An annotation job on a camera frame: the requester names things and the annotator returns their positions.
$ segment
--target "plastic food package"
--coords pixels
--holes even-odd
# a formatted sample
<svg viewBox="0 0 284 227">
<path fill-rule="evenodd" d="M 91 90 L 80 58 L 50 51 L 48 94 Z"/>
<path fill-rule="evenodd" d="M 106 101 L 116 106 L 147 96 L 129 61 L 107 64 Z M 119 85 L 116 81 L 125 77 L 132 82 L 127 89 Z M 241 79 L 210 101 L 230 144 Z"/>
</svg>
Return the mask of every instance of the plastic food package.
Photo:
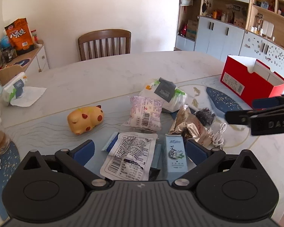
<svg viewBox="0 0 284 227">
<path fill-rule="evenodd" d="M 139 96 L 161 100 L 162 108 L 173 113 L 179 110 L 187 100 L 187 94 L 181 91 L 173 82 L 163 78 L 153 79 L 153 82 L 146 84 Z"/>
<path fill-rule="evenodd" d="M 160 114 L 162 101 L 143 96 L 132 96 L 130 119 L 125 126 L 142 129 L 161 130 Z"/>
<path fill-rule="evenodd" d="M 19 98 L 23 93 L 23 87 L 26 82 L 27 76 L 24 72 L 21 72 L 4 85 L 1 95 L 3 102 L 8 105 L 11 100 Z"/>
<path fill-rule="evenodd" d="M 34 50 L 34 42 L 30 35 L 26 18 L 17 19 L 5 27 L 6 35 L 18 55 Z"/>
<path fill-rule="evenodd" d="M 216 118 L 216 114 L 209 108 L 203 108 L 196 111 L 194 115 L 200 120 L 201 124 L 209 128 Z"/>
</svg>

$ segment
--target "cardboard box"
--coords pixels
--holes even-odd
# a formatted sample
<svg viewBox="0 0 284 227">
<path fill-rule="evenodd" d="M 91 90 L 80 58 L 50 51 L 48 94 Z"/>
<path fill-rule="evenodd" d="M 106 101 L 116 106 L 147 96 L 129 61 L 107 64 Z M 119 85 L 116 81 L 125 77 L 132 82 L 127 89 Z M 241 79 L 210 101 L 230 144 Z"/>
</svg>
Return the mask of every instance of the cardboard box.
<svg viewBox="0 0 284 227">
<path fill-rule="evenodd" d="M 188 172 L 186 154 L 181 135 L 166 134 L 165 139 L 162 148 L 162 179 L 172 183 Z"/>
<path fill-rule="evenodd" d="M 252 107 L 259 98 L 279 96 L 284 78 L 256 58 L 229 55 L 220 80 Z"/>
<path fill-rule="evenodd" d="M 198 30 L 198 22 L 189 19 L 187 23 L 186 37 L 195 40 L 197 36 L 197 30 Z"/>
</svg>

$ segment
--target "snack bag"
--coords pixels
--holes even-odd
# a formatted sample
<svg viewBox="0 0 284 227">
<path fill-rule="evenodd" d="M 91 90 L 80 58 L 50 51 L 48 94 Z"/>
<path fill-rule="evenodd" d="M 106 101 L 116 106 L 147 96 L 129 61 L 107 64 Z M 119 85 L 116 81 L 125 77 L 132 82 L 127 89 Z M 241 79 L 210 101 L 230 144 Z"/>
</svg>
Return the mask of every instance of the snack bag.
<svg viewBox="0 0 284 227">
<path fill-rule="evenodd" d="M 9 42 L 16 49 L 18 55 L 28 53 L 34 49 L 26 18 L 17 19 L 5 27 Z"/>
<path fill-rule="evenodd" d="M 161 130 L 160 114 L 163 104 L 161 100 L 132 96 L 130 102 L 132 104 L 130 119 L 123 125 L 142 129 Z"/>
<path fill-rule="evenodd" d="M 187 100 L 187 94 L 185 92 L 177 88 L 173 82 L 163 78 L 153 79 L 151 83 L 147 83 L 139 93 L 139 96 L 162 101 L 164 113 L 178 111 Z"/>
</svg>

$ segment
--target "yellow pig toy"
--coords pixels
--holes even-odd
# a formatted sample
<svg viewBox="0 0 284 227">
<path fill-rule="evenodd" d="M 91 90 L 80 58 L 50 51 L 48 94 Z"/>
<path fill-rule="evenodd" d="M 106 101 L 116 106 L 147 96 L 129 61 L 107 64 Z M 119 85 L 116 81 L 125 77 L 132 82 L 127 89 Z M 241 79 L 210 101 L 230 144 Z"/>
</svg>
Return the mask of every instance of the yellow pig toy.
<svg viewBox="0 0 284 227">
<path fill-rule="evenodd" d="M 68 125 L 73 133 L 80 135 L 92 130 L 103 122 L 104 113 L 101 105 L 95 107 L 82 107 L 72 111 L 67 116 Z"/>
</svg>

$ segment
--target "red box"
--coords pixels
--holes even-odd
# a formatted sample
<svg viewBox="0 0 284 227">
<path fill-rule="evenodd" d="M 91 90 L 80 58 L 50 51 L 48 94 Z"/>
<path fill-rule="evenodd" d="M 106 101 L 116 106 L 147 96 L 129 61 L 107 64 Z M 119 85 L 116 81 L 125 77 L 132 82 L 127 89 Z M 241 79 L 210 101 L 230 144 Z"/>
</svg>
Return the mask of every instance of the red box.
<svg viewBox="0 0 284 227">
<path fill-rule="evenodd" d="M 256 58 L 229 55 L 220 80 L 252 107 L 259 98 L 280 96 L 284 78 Z"/>
</svg>

